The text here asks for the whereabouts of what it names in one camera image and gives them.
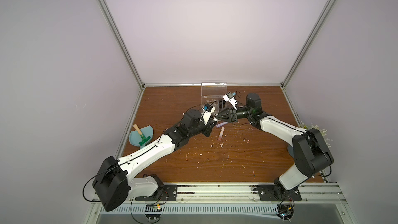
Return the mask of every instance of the gray wall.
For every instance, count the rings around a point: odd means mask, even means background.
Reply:
[[[106,1],[145,83],[279,83],[327,0]]]
[[[0,9],[0,222],[81,223],[138,86],[95,0]]]
[[[396,223],[398,0],[338,0],[287,86],[333,139],[331,179],[359,223]]]

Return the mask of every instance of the wooden broom handle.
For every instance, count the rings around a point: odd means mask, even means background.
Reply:
[[[137,130],[138,134],[142,135],[140,128],[138,128],[136,124],[134,124],[133,127]]]

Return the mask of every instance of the wooden tabletop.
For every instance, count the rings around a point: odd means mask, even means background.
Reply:
[[[257,93],[263,111],[292,125],[297,125],[280,87],[228,86],[228,91],[241,92],[243,104],[248,93]],[[151,125],[155,140],[164,129],[180,121],[188,108],[201,104],[201,87],[147,87],[135,118],[139,127]],[[247,119],[239,120],[240,124]],[[140,172],[137,177],[156,174],[163,182],[273,182],[293,165],[287,143],[249,124],[224,125],[213,128],[210,137],[202,134],[190,138],[188,144]],[[138,150],[129,142],[123,155]],[[307,182],[322,182],[321,177]]]

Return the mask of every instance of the clear acrylic organizer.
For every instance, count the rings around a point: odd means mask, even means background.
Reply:
[[[209,103],[215,107],[214,113],[226,107],[222,96],[227,93],[226,82],[202,82],[202,105]]]

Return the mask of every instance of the perforated metal panel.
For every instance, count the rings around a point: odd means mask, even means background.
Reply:
[[[146,204],[132,204],[133,214],[156,212]],[[113,211],[106,212],[103,207],[101,214],[126,214],[130,213],[130,204],[122,204]],[[275,204],[178,204],[167,203],[162,206],[161,214],[276,214]]]

